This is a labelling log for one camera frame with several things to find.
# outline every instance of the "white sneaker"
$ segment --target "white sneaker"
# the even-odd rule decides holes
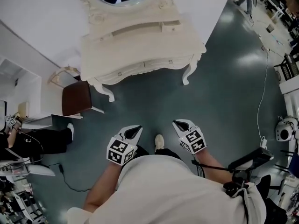
[[[156,145],[156,148],[155,148],[155,151],[157,149],[164,149],[164,138],[162,135],[158,134],[155,138],[155,145]]]
[[[74,140],[74,125],[69,123],[67,127],[71,130],[71,140]]]

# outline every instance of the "black shirt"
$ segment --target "black shirt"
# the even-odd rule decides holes
[[[0,201],[3,203],[3,206],[9,215],[14,215],[16,212],[21,211],[21,208],[15,197],[13,197],[11,200],[8,200],[3,196]]]

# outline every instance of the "black strap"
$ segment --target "black strap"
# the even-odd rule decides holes
[[[242,200],[243,200],[243,206],[244,206],[244,211],[245,211],[245,216],[246,216],[246,220],[247,220],[247,224],[249,223],[249,215],[248,215],[248,209],[245,203],[245,197],[244,197],[244,191],[243,192],[239,192],[237,196],[241,196]]]

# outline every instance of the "hand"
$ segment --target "hand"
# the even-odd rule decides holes
[[[204,148],[203,150],[200,150],[198,153],[196,153],[196,156],[200,158],[202,156],[206,156],[208,153],[209,151],[207,150],[207,148]]]
[[[109,166],[115,169],[122,168],[122,165],[109,161]]]

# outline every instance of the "white sleeve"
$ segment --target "white sleeve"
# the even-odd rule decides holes
[[[245,214],[248,214],[248,224],[264,224],[266,220],[266,206],[256,186],[240,189],[233,197],[238,195],[243,196]]]
[[[67,211],[67,224],[86,224],[91,215],[91,212],[72,207]]]

